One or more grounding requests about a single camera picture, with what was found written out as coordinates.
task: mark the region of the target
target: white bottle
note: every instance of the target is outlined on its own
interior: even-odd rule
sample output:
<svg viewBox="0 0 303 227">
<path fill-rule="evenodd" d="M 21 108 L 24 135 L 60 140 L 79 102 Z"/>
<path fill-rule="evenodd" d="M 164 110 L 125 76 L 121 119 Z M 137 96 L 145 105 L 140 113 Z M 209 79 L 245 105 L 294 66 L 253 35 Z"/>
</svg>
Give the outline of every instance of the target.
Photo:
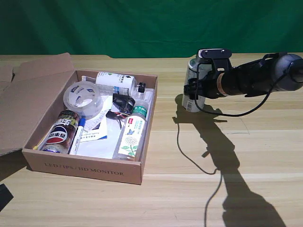
<svg viewBox="0 0 303 227">
<path fill-rule="evenodd" d="M 113 159 L 138 160 L 140 158 L 144 132 L 146 130 L 146 115 L 148 103 L 136 100 L 133 113 L 125 119 L 120 137 L 113 154 Z"/>
<path fill-rule="evenodd" d="M 200 64 L 200 66 L 199 66 L 199 79 L 203 79 L 207 75 L 207 73 L 212 70 L 212 65 L 207 64 L 205 59 L 203 59 L 202 57 L 199 57 L 199 55 L 197 53 L 196 58 L 193 58 L 188 62 L 188 68 L 187 68 L 184 85 L 188 84 L 189 79 L 197 78 L 197 67 L 198 67 L 198 64 L 201 62 L 203 64 Z M 198 96 L 197 104 L 201 109 L 204 106 L 204 102 L 205 102 L 205 97 Z M 183 94 L 183 96 L 182 96 L 182 106 L 187 111 L 192 112 L 192 113 L 196 113 L 196 112 L 200 111 L 197 108 L 195 101 L 193 99 L 190 99 L 189 96 L 185 95 L 185 94 Z"/>
<path fill-rule="evenodd" d="M 138 83 L 134 76 L 112 72 L 99 72 L 96 78 L 96 84 L 113 86 L 114 93 L 133 96 Z"/>
</svg>

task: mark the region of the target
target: wooden table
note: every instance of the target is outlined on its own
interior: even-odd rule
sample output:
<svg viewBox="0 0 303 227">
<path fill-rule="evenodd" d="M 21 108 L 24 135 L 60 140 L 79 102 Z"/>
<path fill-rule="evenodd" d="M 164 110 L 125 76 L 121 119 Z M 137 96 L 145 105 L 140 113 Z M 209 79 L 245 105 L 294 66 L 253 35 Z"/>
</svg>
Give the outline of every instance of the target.
<svg viewBox="0 0 303 227">
<path fill-rule="evenodd" d="M 262 56 L 234 54 L 231 62 L 237 66 Z M 0 56 L 0 65 L 39 57 Z M 205 217 L 208 227 L 302 226 L 303 89 L 274 93 L 244 117 L 214 118 L 181 107 L 189 58 L 72 59 L 78 69 L 159 76 L 143 184 L 31 172 L 22 154 L 13 153 L 0 158 L 0 181 L 14 195 L 0 213 L 1 227 L 200 227 Z M 207 99 L 206 108 L 236 114 L 262 98 Z M 207 175 L 182 155 L 176 122 L 184 154 L 207 172 L 215 170 L 214 162 L 228 171 Z M 211 155 L 202 157 L 207 150 Z"/>
</svg>

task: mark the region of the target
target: box flap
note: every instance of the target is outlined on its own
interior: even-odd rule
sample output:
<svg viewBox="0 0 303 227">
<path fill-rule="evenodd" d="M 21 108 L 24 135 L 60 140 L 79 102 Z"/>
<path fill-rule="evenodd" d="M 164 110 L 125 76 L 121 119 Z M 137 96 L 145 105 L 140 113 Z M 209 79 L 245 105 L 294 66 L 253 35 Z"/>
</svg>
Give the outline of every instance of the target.
<svg viewBox="0 0 303 227">
<path fill-rule="evenodd" d="M 13 82 L 75 70 L 69 53 L 44 57 L 20 65 Z"/>
<path fill-rule="evenodd" d="M 74 71 L 13 82 L 0 96 L 0 149 L 23 148 L 46 114 L 54 121 L 62 110 L 66 86 L 77 81 Z"/>
</svg>

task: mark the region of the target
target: tape roll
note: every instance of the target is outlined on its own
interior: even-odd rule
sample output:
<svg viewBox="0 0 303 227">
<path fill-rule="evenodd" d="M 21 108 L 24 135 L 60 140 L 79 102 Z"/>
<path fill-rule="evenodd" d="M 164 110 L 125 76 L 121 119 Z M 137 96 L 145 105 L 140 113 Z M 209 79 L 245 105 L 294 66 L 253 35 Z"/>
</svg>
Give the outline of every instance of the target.
<svg viewBox="0 0 303 227">
<path fill-rule="evenodd" d="M 66 107 L 86 120 L 95 117 L 102 109 L 99 88 L 92 82 L 82 81 L 66 89 L 63 101 Z"/>
</svg>

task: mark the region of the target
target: marker pen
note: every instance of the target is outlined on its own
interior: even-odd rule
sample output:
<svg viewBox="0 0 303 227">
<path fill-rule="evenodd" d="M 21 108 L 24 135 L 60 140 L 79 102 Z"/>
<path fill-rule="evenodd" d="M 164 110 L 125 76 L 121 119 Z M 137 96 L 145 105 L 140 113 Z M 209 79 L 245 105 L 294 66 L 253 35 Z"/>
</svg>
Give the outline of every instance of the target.
<svg viewBox="0 0 303 227">
<path fill-rule="evenodd" d="M 78 151 L 78 147 L 80 144 L 81 135 L 83 133 L 83 128 L 85 126 L 85 118 L 81 118 L 79 121 L 79 126 L 77 129 L 77 133 L 75 135 L 74 141 L 71 146 L 70 155 L 76 155 Z"/>
</svg>

